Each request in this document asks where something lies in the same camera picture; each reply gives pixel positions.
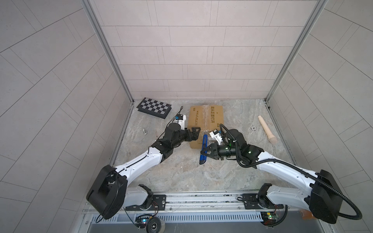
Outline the blue box cutter knife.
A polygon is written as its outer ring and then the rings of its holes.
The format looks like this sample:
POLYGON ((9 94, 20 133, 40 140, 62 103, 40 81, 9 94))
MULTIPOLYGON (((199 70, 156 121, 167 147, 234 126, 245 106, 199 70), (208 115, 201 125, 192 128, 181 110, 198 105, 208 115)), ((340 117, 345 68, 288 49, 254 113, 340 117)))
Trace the blue box cutter knife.
POLYGON ((206 156, 207 144, 208 144, 208 135, 204 134, 203 141, 202 141, 202 149, 201 149, 199 165, 203 165, 207 161, 207 156, 206 156))

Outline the brown cardboard express box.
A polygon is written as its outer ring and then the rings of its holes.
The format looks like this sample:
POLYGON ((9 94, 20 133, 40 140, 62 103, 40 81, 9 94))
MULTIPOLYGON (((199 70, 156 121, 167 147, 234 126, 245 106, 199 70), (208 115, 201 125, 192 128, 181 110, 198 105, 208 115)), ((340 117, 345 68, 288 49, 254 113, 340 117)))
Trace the brown cardboard express box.
POLYGON ((223 106, 199 105, 192 106, 189 110, 187 128, 200 127, 199 137, 189 143, 191 149, 201 149, 203 136, 209 135, 214 130, 220 130, 220 124, 224 124, 223 106))

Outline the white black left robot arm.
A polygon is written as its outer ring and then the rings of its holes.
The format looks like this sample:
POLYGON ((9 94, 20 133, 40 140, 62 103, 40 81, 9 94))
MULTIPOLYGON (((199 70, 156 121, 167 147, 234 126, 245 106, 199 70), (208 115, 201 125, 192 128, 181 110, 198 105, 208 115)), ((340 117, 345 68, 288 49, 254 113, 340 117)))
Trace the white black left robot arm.
POLYGON ((163 137, 143 154, 117 167, 104 166, 89 189, 86 200, 104 219, 112 218, 123 207, 137 205, 149 208, 153 192, 142 184, 137 187, 128 185, 148 169, 165 161, 184 141, 196 141, 200 130, 200 127, 183 130, 178 123, 169 124, 163 137))

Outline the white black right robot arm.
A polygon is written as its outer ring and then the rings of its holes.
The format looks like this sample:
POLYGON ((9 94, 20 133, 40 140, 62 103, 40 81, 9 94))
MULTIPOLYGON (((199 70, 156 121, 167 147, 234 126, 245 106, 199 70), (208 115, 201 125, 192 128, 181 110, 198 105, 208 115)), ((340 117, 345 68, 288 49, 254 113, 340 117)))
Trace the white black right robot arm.
POLYGON ((335 224, 341 216, 343 194, 331 173, 306 170, 278 159, 262 148, 248 144, 236 129, 221 133, 221 139, 203 146, 201 154, 215 160, 234 157, 243 168, 271 173, 293 185, 282 188, 264 184, 257 194, 264 208, 270 204, 290 205, 309 210, 314 217, 330 224, 335 224))

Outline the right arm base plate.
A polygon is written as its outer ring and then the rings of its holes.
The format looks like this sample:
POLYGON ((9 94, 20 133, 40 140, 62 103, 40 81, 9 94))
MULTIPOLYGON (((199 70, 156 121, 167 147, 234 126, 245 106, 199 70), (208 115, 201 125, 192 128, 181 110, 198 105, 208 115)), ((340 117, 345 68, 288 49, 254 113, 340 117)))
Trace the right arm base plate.
POLYGON ((242 194, 237 197, 239 202, 244 204, 246 210, 249 209, 284 209, 284 205, 272 203, 269 198, 265 195, 258 194, 242 194))

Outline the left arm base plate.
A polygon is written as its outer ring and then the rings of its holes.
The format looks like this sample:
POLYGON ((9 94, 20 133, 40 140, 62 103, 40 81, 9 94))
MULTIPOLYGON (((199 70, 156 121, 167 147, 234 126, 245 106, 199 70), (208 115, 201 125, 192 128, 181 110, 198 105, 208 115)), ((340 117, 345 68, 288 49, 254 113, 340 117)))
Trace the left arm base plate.
POLYGON ((142 205, 132 205, 125 208, 126 211, 164 211, 166 205, 166 195, 153 194, 152 200, 149 198, 142 205))

